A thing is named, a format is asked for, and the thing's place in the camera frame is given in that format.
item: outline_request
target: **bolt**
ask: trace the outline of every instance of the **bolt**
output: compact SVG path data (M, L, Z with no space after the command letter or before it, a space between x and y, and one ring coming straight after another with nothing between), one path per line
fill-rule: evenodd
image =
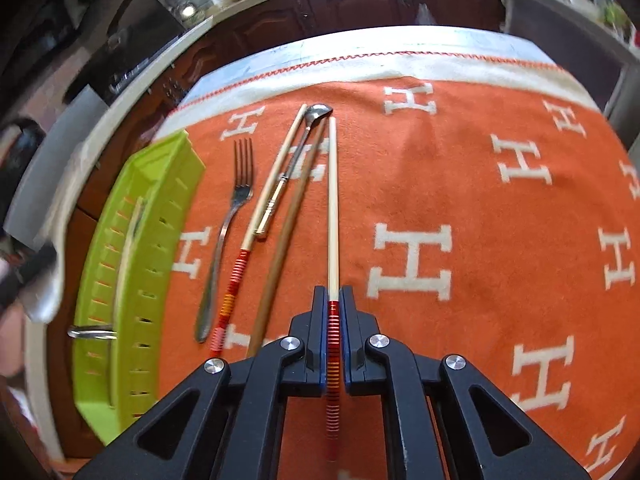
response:
M300 339L288 335L282 338L280 346L282 346L285 350L295 350L300 346Z
M217 374L225 367L225 362L217 357L214 359L208 359L204 363L204 370L210 374Z
M462 370L462 368L466 366L465 358L463 358L462 355L449 355L444 359L444 362L452 370Z
M375 348L384 348L389 344L389 338L383 334L374 334L369 338L369 344Z

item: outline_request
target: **lime green container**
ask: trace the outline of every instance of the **lime green container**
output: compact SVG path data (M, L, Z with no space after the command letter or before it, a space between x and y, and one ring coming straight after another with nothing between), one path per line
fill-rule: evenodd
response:
M75 339L74 400L104 444L158 400L164 300L174 254L204 164L185 131L133 155L111 190L89 248L75 325L111 325L114 340ZM136 202L143 212L115 288Z

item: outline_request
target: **orange blanket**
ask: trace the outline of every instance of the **orange blanket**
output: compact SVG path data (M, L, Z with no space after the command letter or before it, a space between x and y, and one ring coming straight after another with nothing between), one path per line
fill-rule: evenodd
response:
M640 186L599 112L530 90L412 77L329 82L189 126L207 170L175 257L159 393L209 352L193 326L228 209L233 140L252 136L258 195L303 102L335 110L340 283L353 285L358 308L416 353L465 355L594 479L608 478L640 436L640 370L626 358L640 340ZM236 135L239 126L247 130ZM287 333L290 318L310 308L313 286L327 281L326 164L324 151L277 291L271 339ZM244 358L290 196L270 238L254 245L226 338L229 361ZM227 236L217 305L254 205L240 210ZM343 397L337 465L322 452L324 402L288 407L279 478L386 478L377 399Z

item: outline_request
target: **metal fork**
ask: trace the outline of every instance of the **metal fork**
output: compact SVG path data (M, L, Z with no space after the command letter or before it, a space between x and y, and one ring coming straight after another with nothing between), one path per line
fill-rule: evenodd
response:
M234 191L231 195L231 207L220 226L218 241L214 251L213 262L209 267L209 279L202 294L198 317L196 318L195 339L199 343L206 341L213 323L213 305L218 291L218 275L222 248L225 244L226 232L238 210L249 201L254 194L254 145L251 139L234 142Z

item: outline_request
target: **large metal spoon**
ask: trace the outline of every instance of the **large metal spoon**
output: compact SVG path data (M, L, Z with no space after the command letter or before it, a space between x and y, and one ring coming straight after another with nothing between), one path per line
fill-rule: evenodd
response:
M334 111L333 108L323 104L311 105L309 108L306 109L305 131L302 133L302 138L300 139L300 142L298 143L296 151L293 153L289 161L289 164L287 165L287 169L280 176L280 179L278 180L278 185L276 186L276 189L273 192L273 195L271 195L271 198L267 204L267 209L265 209L264 215L262 216L262 219L258 224L258 228L255 230L255 236L258 238L258 240L263 240L267 237L267 231L269 230L271 219L273 218L273 215L275 214L276 209L278 208L280 198L284 193L284 188L286 187L287 182L289 181L289 179L291 178L291 175L293 174L293 169L296 167L296 163L300 158L300 155L302 154L302 150L305 147L305 142L309 136L309 133L311 132L311 129L316 125L316 123L320 119L328 116L333 111Z

